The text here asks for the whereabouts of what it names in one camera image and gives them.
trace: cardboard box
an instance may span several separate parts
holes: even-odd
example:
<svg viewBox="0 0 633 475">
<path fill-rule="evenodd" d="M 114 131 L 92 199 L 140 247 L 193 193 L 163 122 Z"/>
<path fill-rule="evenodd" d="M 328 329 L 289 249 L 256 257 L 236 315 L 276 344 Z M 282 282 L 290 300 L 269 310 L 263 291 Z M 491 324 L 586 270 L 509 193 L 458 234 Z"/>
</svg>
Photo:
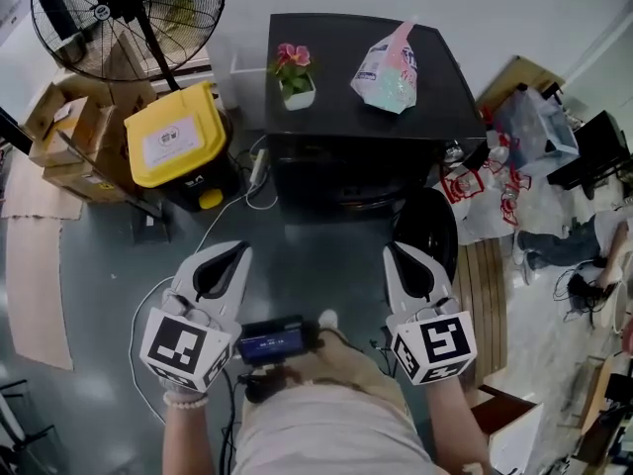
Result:
<svg viewBox="0 0 633 475">
<path fill-rule="evenodd" d="M 52 124 L 55 113 L 66 103 L 61 90 L 47 84 L 29 102 L 18 126 L 32 141 L 43 140 Z"/>
<path fill-rule="evenodd" d="M 31 146 L 29 158 L 40 167 L 82 161 L 82 158 L 58 135 L 61 132 L 64 132 L 82 150 L 86 152 L 94 150 L 94 147 L 90 147 L 90 140 L 101 117 L 95 101 L 91 97 L 73 100 L 65 104 L 58 114 L 65 116 L 53 122 L 45 138 L 34 141 Z"/>
<path fill-rule="evenodd" d="M 515 56 L 477 99 L 477 107 L 494 113 L 521 83 L 543 91 L 553 83 L 563 86 L 565 80 L 523 56 Z"/>
<path fill-rule="evenodd" d="M 137 79 L 145 76 L 134 50 L 124 35 L 119 36 L 119 40 L 113 45 L 103 66 L 104 77 Z M 148 80 L 108 83 L 61 68 L 55 75 L 53 83 L 68 100 L 91 96 L 101 107 L 117 106 L 124 118 L 156 100 L 156 92 Z"/>
<path fill-rule="evenodd" d="M 134 194 L 136 186 L 123 148 L 104 147 L 88 156 L 100 172 L 90 163 L 82 162 L 47 167 L 42 178 L 87 202 L 123 202 L 125 194 L 119 187 Z"/>
<path fill-rule="evenodd" d="M 92 133 L 88 149 L 96 151 L 104 147 L 121 149 L 126 143 L 126 126 L 123 123 L 123 115 L 115 106 L 105 107 L 100 110 L 101 118 Z"/>
<path fill-rule="evenodd" d="M 134 194 L 136 190 L 126 153 L 123 116 L 114 106 L 101 109 L 100 114 L 89 143 L 92 152 L 88 153 L 99 172 L 90 163 L 81 161 L 47 167 L 43 178 L 84 201 L 121 202 L 125 195 L 119 186 L 128 193 Z"/>
</svg>

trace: flower pot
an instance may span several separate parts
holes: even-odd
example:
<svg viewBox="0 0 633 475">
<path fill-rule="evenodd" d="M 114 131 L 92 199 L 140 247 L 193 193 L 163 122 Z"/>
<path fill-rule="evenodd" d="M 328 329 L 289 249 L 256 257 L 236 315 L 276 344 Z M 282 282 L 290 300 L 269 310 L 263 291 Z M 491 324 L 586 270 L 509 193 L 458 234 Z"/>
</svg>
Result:
<svg viewBox="0 0 633 475">
<path fill-rule="evenodd" d="M 288 111 L 297 111 L 298 109 L 305 109 L 310 107 L 315 101 L 315 95 L 317 95 L 317 87 L 313 83 L 313 79 L 308 76 L 310 84 L 312 86 L 311 91 L 305 91 L 303 93 L 295 93 L 289 99 L 283 99 L 284 105 Z M 279 91 L 282 91 L 282 84 L 279 81 Z"/>
</svg>

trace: yellow bin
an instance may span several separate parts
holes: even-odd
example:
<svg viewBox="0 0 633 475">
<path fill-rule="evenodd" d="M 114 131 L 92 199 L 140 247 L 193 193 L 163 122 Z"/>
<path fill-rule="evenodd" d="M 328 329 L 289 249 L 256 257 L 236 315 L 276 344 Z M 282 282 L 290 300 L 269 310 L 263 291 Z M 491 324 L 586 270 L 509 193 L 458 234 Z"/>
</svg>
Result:
<svg viewBox="0 0 633 475">
<path fill-rule="evenodd" d="M 188 211 L 213 208 L 239 189 L 209 81 L 152 102 L 126 128 L 136 184 L 160 189 Z"/>
</svg>

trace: black table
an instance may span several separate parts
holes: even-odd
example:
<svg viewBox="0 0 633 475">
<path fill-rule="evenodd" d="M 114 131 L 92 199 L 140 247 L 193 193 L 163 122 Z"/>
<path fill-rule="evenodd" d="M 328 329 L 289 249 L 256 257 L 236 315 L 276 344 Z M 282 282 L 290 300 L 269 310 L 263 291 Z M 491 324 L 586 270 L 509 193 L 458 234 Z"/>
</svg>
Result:
<svg viewBox="0 0 633 475">
<path fill-rule="evenodd" d="M 349 82 L 368 49 L 398 22 L 337 14 L 273 14 L 268 60 L 277 46 L 307 46 L 315 60 L 316 99 L 287 111 L 274 76 L 266 81 L 266 133 L 476 140 L 484 136 L 470 89 L 439 31 L 416 25 L 408 42 L 417 62 L 417 103 L 395 115 L 366 105 Z"/>
<path fill-rule="evenodd" d="M 368 49 L 399 22 L 336 14 L 273 14 L 268 60 L 279 44 L 306 46 L 315 65 L 313 104 L 288 111 L 278 80 L 266 80 L 266 134 L 282 209 L 310 216 L 378 209 L 423 183 L 443 144 L 468 155 L 485 140 L 473 96 L 440 33 L 416 25 L 417 101 L 400 115 L 366 105 L 350 81 Z"/>
</svg>

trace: bracelet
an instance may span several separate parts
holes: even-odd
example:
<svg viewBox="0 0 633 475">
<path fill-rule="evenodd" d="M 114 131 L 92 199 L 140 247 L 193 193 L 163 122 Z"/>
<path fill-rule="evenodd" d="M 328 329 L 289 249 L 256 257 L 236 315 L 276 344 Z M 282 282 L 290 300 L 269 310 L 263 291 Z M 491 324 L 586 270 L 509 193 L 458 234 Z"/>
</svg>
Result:
<svg viewBox="0 0 633 475">
<path fill-rule="evenodd" d="M 177 401 L 171 401 L 169 399 L 169 396 L 167 396 L 167 393 L 165 393 L 162 395 L 162 401 L 164 401 L 165 405 L 167 405 L 168 407 L 176 408 L 178 410 L 195 410 L 207 405 L 207 403 L 209 403 L 209 396 L 205 395 L 197 401 L 181 403 Z"/>
</svg>

